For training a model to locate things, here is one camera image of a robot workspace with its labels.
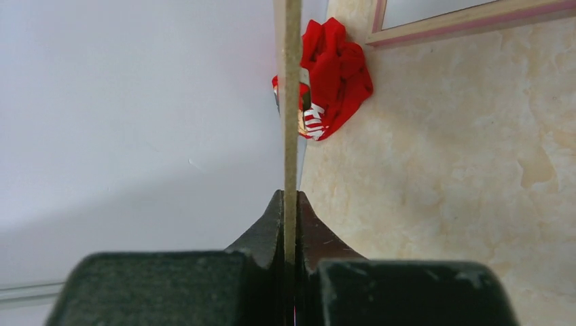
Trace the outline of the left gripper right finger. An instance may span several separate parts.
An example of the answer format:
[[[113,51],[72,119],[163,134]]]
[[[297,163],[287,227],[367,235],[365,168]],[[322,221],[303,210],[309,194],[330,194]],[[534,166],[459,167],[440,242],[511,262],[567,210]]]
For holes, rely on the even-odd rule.
[[[518,325],[496,274],[474,261],[368,259],[298,194],[296,325]]]

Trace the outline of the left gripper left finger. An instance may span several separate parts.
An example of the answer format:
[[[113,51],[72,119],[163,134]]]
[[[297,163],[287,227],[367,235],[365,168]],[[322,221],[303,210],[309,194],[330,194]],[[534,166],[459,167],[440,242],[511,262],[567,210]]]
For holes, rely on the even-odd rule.
[[[68,276],[47,325],[282,325],[283,193],[223,250],[102,252]]]

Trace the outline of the brown cardboard backing board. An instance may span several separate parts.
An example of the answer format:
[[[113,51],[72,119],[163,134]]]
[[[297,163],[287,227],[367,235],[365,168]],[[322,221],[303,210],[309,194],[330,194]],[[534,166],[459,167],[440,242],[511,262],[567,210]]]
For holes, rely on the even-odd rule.
[[[283,324],[294,324],[295,249],[298,214],[298,108],[302,2],[274,1],[278,103],[283,119]]]

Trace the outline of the pink wooden picture frame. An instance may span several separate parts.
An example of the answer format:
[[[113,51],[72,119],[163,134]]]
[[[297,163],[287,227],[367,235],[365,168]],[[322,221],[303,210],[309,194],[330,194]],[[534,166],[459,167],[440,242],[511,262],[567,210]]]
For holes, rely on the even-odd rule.
[[[465,10],[450,12],[417,22],[384,29],[382,21],[386,1],[375,1],[365,44],[372,47],[395,43],[419,42],[427,38],[443,37],[453,33],[475,33],[502,26],[522,26],[546,20],[558,12],[575,13],[572,0],[501,0]]]

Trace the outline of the landscape photo print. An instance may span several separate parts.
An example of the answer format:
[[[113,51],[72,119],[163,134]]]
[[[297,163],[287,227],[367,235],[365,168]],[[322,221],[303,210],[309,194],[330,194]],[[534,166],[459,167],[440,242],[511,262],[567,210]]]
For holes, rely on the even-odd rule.
[[[484,0],[388,0],[382,30],[491,3]]]

